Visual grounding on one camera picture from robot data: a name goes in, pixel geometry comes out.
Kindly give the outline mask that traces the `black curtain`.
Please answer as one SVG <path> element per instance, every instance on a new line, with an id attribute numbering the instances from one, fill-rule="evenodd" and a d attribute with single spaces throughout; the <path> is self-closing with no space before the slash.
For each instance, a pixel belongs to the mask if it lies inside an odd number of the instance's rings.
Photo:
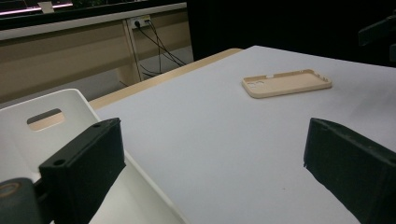
<path id="1" fill-rule="evenodd" d="M 251 46 L 396 67 L 396 35 L 366 46 L 358 32 L 384 20 L 396 0 L 187 0 L 195 59 Z"/>

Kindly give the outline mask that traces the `white plastic bin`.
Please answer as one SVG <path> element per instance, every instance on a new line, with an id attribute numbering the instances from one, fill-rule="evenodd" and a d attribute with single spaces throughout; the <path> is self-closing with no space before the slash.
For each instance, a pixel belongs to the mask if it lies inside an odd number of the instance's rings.
<path id="1" fill-rule="evenodd" d="M 56 91 L 0 109 L 0 182 L 37 181 L 38 165 L 98 122 L 80 91 Z M 190 224 L 130 155 L 89 224 Z"/>

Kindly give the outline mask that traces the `black metal stand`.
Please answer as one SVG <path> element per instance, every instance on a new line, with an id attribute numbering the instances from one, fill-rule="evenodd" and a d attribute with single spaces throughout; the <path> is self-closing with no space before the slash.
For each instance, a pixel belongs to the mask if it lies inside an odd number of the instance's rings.
<path id="1" fill-rule="evenodd" d="M 389 60 L 396 63 L 396 9 L 385 19 L 358 31 L 358 42 L 360 46 L 367 46 L 385 38 L 392 40 L 392 43 L 389 45 Z"/>

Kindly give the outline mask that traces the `beige phone case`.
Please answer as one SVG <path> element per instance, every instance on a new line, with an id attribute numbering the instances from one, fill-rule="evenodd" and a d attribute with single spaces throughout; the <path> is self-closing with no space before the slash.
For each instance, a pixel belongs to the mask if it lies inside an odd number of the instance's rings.
<path id="1" fill-rule="evenodd" d="M 311 69 L 255 77 L 244 77 L 242 86 L 256 99 L 317 91 L 332 87 L 332 81 Z"/>

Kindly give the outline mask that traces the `pink light strip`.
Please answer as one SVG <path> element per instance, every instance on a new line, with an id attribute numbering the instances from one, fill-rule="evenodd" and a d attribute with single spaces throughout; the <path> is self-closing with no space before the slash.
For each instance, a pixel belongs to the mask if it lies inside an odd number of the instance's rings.
<path id="1" fill-rule="evenodd" d="M 38 2 L 34 6 L 23 6 L 21 2 L 0 4 L 0 16 L 17 15 L 24 13 L 52 13 L 56 9 L 73 6 L 72 2 L 54 3 Z"/>

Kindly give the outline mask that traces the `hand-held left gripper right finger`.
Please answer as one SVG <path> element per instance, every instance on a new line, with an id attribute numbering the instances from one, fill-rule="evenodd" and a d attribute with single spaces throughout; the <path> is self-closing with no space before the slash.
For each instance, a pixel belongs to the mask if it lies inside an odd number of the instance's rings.
<path id="1" fill-rule="evenodd" d="M 396 152 L 346 126 L 312 118 L 304 167 L 360 224 L 396 224 Z"/>

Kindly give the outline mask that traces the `white power socket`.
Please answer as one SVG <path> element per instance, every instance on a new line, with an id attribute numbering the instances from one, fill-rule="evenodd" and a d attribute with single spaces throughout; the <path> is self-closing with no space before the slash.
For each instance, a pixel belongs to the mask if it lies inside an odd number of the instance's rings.
<path id="1" fill-rule="evenodd" d="M 138 16 L 130 19 L 131 27 L 133 29 L 139 29 L 142 27 L 149 26 L 150 15 Z"/>

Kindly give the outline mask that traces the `beige wooden desk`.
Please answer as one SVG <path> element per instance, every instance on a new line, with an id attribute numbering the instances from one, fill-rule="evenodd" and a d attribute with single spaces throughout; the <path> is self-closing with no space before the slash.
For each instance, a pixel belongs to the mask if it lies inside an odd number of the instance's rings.
<path id="1" fill-rule="evenodd" d="M 115 69 L 131 86 L 155 53 L 136 19 L 168 50 L 191 43 L 187 0 L 145 0 L 0 20 L 0 104 Z"/>

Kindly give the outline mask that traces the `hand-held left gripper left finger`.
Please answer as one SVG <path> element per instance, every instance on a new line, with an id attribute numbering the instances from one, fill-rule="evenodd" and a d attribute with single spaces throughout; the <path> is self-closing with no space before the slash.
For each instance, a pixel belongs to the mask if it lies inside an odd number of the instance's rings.
<path id="1" fill-rule="evenodd" d="M 118 118 L 93 124 L 40 164 L 55 224 L 88 224 L 124 167 Z"/>

